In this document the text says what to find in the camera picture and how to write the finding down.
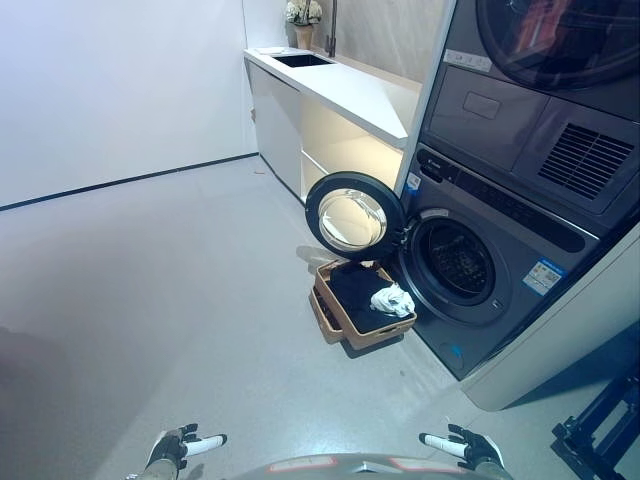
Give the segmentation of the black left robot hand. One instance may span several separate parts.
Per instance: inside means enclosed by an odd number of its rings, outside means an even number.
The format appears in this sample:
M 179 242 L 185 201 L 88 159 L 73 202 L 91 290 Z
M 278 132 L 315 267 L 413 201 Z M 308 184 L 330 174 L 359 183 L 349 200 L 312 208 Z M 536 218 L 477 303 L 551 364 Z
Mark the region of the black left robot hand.
M 198 428 L 197 423 L 189 423 L 162 431 L 151 449 L 145 469 L 166 460 L 176 472 L 179 472 L 186 467 L 188 458 L 207 453 L 227 443 L 226 434 L 199 437 Z

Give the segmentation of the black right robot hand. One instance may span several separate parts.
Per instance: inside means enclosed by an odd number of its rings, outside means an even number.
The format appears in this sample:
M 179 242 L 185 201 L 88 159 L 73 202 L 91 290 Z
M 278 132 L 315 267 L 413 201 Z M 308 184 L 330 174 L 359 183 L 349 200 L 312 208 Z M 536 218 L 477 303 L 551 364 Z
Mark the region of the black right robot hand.
M 493 464 L 504 468 L 501 451 L 490 437 L 475 433 L 457 424 L 449 423 L 447 429 L 446 437 L 423 432 L 418 435 L 418 439 L 427 447 L 460 459 L 463 468 L 476 470 L 483 464 Z

